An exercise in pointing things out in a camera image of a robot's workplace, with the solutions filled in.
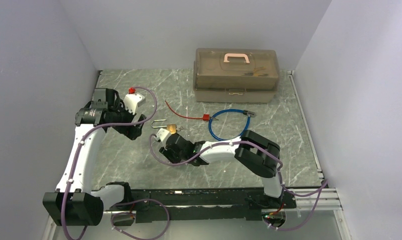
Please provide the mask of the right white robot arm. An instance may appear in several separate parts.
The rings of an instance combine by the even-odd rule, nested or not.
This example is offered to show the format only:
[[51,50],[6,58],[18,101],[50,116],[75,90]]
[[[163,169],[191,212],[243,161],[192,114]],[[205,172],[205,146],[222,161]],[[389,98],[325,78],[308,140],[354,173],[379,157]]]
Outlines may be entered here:
[[264,200],[269,207],[276,208],[284,201],[278,173],[282,166],[281,147],[252,130],[245,130],[233,139],[215,142],[191,142],[166,129],[158,130],[151,138],[161,143],[159,153],[167,159],[166,165],[199,167],[219,161],[238,161],[261,178]]

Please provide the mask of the red cable lock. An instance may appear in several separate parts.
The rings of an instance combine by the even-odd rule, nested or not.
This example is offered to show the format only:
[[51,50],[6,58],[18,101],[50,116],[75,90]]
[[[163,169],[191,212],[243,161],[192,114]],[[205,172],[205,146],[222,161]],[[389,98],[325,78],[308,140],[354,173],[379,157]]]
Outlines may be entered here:
[[213,118],[210,114],[207,114],[207,113],[204,113],[202,116],[197,116],[197,117],[182,115],[182,114],[176,112],[166,100],[164,100],[164,102],[165,102],[166,106],[168,107],[168,109],[173,114],[175,114],[176,116],[178,116],[180,118],[184,118],[184,119],[187,119],[187,120],[201,120],[201,121],[204,121],[204,122],[208,122]]

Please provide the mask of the blue cable lock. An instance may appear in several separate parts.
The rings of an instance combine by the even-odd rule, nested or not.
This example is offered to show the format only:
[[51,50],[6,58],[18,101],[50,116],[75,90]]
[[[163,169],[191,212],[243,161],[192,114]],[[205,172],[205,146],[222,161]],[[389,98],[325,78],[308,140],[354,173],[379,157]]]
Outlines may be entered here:
[[[214,113],[212,116],[216,117],[218,119],[218,117],[220,115],[225,115],[225,118],[224,118],[224,122],[222,123],[222,126],[220,126],[218,129],[219,130],[218,134],[215,133],[216,127],[214,126],[214,123],[213,123],[214,120],[209,120],[207,122],[208,123],[208,125],[207,125],[208,132],[210,133],[212,138],[215,139],[216,141],[225,141],[225,140],[233,139],[233,138],[238,137],[241,134],[243,134],[244,131],[249,129],[251,118],[254,118],[256,116],[256,113],[253,111],[250,111],[250,110],[229,108],[229,109],[220,110],[220,111]],[[241,120],[240,117],[242,115],[245,116],[244,117],[245,124],[243,126],[243,129],[239,131],[239,134],[231,136],[231,137],[223,138],[222,133],[223,133],[223,131],[225,131],[225,129],[230,129],[230,131],[235,131],[238,127],[242,126],[242,124],[239,123],[239,121]]]

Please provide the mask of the brass padlock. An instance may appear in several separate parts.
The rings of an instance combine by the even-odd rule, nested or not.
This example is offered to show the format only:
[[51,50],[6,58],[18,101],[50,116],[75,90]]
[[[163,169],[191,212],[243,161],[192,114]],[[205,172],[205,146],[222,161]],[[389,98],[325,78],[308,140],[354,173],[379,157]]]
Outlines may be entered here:
[[171,134],[177,133],[178,131],[177,125],[174,123],[165,124],[166,121],[167,121],[166,119],[156,119],[151,122],[150,126],[153,129],[166,129]]

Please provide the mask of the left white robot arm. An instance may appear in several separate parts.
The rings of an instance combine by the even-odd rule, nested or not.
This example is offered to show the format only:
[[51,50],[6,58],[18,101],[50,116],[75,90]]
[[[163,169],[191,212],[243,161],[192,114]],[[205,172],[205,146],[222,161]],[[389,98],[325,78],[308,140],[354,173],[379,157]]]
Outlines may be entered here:
[[92,190],[92,177],[101,143],[109,128],[135,140],[142,134],[146,116],[137,114],[145,97],[130,88],[124,98],[111,88],[96,88],[92,99],[75,115],[72,152],[54,192],[42,204],[57,226],[97,226],[103,212],[114,205],[120,210],[133,203],[127,182],[110,182]]

